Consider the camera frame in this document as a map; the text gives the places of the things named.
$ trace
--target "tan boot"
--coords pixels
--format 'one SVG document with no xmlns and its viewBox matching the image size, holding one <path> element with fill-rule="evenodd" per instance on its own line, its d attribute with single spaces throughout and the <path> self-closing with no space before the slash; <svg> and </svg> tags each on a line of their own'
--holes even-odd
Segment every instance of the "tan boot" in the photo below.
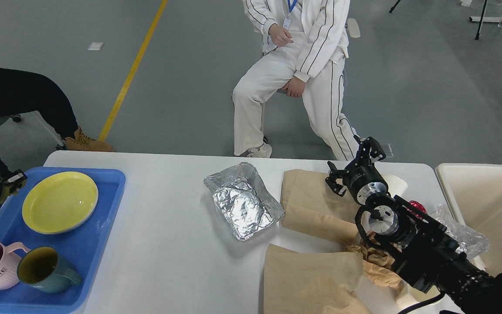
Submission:
<svg viewBox="0 0 502 314">
<path fill-rule="evenodd" d="M 82 129 L 78 127 L 75 131 L 75 138 L 66 137 L 63 139 L 68 150 L 83 150 L 83 151 L 114 151 L 113 146 L 106 142 L 91 139 L 82 133 Z"/>
</svg>

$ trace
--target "hand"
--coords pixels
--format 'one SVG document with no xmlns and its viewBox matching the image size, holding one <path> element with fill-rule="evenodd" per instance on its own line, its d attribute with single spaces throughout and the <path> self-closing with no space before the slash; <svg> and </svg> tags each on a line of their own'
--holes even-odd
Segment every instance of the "hand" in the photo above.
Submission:
<svg viewBox="0 0 502 314">
<path fill-rule="evenodd" d="M 286 46 L 287 43 L 293 43 L 292 36 L 288 30 L 278 24 L 273 24 L 268 29 L 268 34 L 271 36 L 273 43 L 278 47 Z"/>
<path fill-rule="evenodd" d="M 303 95 L 303 91 L 305 90 L 305 82 L 298 79 L 297 77 L 293 77 L 289 80 L 282 89 L 287 89 L 286 95 L 289 97 L 299 98 Z"/>
</svg>

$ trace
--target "aluminum foil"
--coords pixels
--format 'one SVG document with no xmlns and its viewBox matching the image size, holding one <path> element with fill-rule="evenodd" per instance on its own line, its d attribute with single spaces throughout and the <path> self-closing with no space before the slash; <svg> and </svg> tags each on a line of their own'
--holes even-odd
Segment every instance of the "aluminum foil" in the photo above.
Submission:
<svg viewBox="0 0 502 314">
<path fill-rule="evenodd" d="M 213 194 L 217 211 L 240 241 L 284 216 L 284 209 L 267 191 L 257 169 L 250 163 L 211 174 L 205 177 L 204 183 Z"/>
</svg>

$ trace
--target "person sitting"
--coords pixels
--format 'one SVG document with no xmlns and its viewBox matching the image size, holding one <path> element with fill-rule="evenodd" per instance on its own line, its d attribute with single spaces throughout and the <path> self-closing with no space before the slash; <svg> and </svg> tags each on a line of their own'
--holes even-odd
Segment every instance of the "person sitting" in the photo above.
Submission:
<svg viewBox="0 0 502 314">
<path fill-rule="evenodd" d="M 114 151 L 112 145 L 86 136 L 67 96 L 44 75 L 0 68 L 0 116 L 38 111 L 62 138 L 66 149 Z M 10 174 L 0 159 L 0 173 Z"/>
<path fill-rule="evenodd" d="M 263 58 L 234 88 L 234 155 L 270 157 L 263 143 L 261 103 L 276 91 L 301 98 L 315 134 L 336 159 L 352 160 L 355 130 L 341 112 L 350 0 L 243 0 L 245 15 L 263 34 Z"/>
</svg>

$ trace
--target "white jacket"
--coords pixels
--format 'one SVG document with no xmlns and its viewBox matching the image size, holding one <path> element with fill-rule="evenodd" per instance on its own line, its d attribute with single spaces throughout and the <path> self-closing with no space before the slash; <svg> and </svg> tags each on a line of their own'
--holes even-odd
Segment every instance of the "white jacket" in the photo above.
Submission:
<svg viewBox="0 0 502 314">
<path fill-rule="evenodd" d="M 242 0 L 245 14 L 263 34 L 263 53 L 276 48 L 268 34 L 274 24 L 284 24 L 287 0 Z M 348 56 L 348 35 L 345 24 L 350 0 L 303 0 L 301 23 L 308 42 L 297 59 L 295 76 L 307 81 L 315 77 L 327 61 Z"/>
</svg>

